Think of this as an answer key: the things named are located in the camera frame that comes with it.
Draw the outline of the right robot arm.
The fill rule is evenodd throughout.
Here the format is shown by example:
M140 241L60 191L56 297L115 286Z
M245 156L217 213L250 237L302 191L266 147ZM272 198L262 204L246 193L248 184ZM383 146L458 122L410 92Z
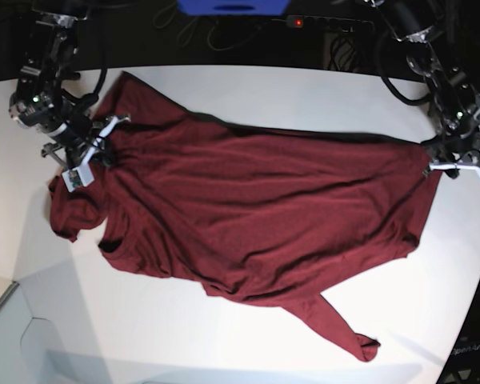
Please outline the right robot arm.
M93 122L90 108L99 100L107 75L106 50L98 40L100 73L94 89L75 96L64 89L64 81L81 75L72 69L78 52L76 26L94 10L129 6L128 1L34 1L34 24L26 45L17 87L10 96L9 114L25 128L35 127L49 137L41 156L52 157L63 169L96 161L112 165L114 157L99 133L103 122Z

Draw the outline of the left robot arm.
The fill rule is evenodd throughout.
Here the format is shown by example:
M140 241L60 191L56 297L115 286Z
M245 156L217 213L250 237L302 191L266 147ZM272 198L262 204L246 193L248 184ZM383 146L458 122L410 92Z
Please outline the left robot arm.
M455 47L457 1L370 1L386 24L374 46L374 65L389 92L408 106L428 105L435 135L422 147L430 156L429 170L455 179L463 170L480 178L480 93L461 67ZM427 94L404 96L390 81L383 64L389 40L407 46L408 67L420 76Z

